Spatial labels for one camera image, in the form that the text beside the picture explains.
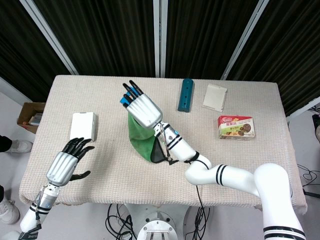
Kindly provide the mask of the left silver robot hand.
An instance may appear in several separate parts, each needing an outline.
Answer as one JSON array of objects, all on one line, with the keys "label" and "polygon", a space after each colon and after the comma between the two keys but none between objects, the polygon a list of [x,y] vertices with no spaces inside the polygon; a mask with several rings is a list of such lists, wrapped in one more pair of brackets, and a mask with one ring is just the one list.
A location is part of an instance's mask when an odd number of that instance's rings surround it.
[{"label": "left silver robot hand", "polygon": [[83,137],[69,140],[63,150],[56,155],[46,173],[48,183],[62,187],[70,181],[81,180],[89,176],[91,174],[90,170],[81,174],[74,174],[74,171],[85,154],[95,148],[94,146],[85,147],[91,141],[91,138],[84,139]]}]

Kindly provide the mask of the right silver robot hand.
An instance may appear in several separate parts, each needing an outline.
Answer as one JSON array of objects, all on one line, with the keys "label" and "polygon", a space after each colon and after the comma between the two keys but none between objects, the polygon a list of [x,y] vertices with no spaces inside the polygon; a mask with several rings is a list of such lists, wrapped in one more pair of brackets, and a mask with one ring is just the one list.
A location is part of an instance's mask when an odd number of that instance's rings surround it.
[{"label": "right silver robot hand", "polygon": [[122,84],[126,92],[120,103],[141,127],[155,128],[163,119],[161,109],[133,80],[129,80],[129,83],[130,86],[126,83]]}]

